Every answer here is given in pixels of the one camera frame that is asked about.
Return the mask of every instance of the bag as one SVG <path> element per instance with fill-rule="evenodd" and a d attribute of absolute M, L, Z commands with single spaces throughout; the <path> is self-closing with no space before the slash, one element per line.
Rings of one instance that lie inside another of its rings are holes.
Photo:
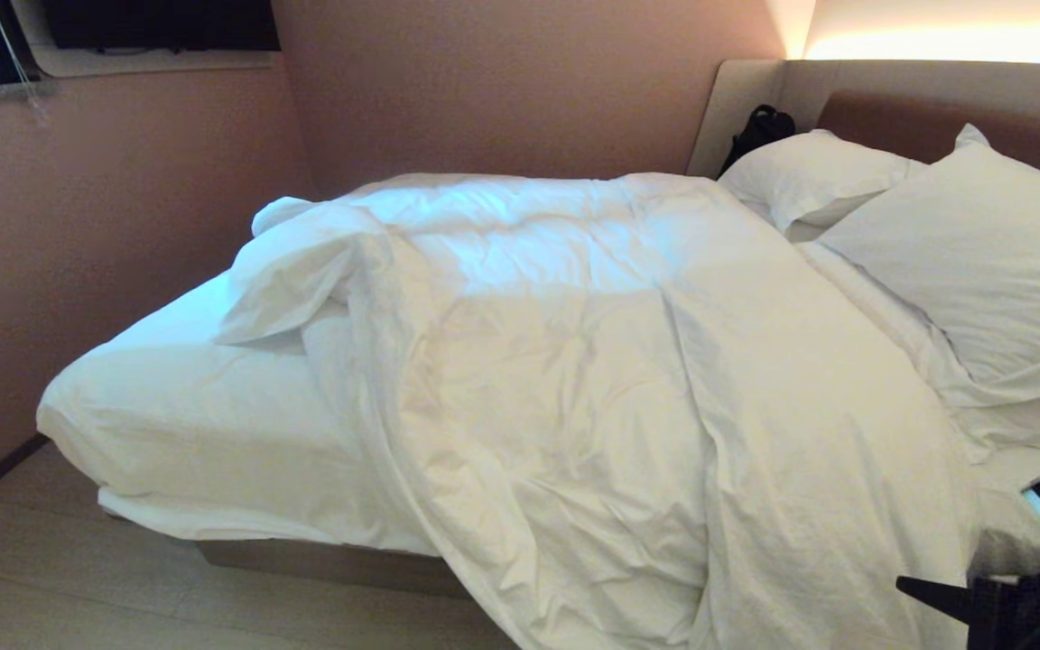
<path fill-rule="evenodd" d="M 733 149 L 729 152 L 725 166 L 722 166 L 722 172 L 717 175 L 717 178 L 725 175 L 726 170 L 733 166 L 733 163 L 739 160 L 740 156 L 770 142 L 783 140 L 796 132 L 797 124 L 792 123 L 792 115 L 779 112 L 769 104 L 757 106 L 749 115 L 749 122 L 744 125 L 744 131 L 739 135 L 733 136 Z"/>

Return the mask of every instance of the beige wall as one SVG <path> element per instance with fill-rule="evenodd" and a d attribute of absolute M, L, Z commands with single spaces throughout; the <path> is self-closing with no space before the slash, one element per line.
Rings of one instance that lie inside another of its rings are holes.
<path fill-rule="evenodd" d="M 817 0 L 805 57 L 1040 62 L 1040 0 Z"/>
<path fill-rule="evenodd" d="M 766 0 L 277 0 L 318 189 L 408 172 L 681 173 Z"/>
<path fill-rule="evenodd" d="M 312 192 L 283 67 L 72 79 L 45 105 L 49 128 L 0 103 L 0 458 L 58 369 Z"/>

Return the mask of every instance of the tv screen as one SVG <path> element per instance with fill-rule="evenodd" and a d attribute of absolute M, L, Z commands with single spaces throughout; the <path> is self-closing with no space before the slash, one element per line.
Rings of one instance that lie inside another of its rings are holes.
<path fill-rule="evenodd" d="M 43 0 L 63 49 L 280 50 L 270 0 Z"/>

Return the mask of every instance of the bed frame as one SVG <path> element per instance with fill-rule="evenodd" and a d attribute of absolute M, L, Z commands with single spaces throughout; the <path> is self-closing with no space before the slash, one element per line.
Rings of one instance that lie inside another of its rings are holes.
<path fill-rule="evenodd" d="M 971 122 L 991 146 L 1040 168 L 1040 120 L 903 96 L 836 92 L 817 126 L 854 142 L 933 163 L 953 152 L 962 125 Z M 467 598 L 444 560 L 409 552 L 292 542 L 200 542 L 212 565 L 320 578 L 342 583 Z"/>

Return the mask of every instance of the white duvet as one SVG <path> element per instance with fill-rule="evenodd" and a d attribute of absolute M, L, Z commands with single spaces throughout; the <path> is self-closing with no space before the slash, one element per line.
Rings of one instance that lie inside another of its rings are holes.
<path fill-rule="evenodd" d="M 908 359 L 712 181 L 409 176 L 243 248 L 219 338 L 344 302 L 376 472 L 521 647 L 964 647 L 976 540 Z"/>

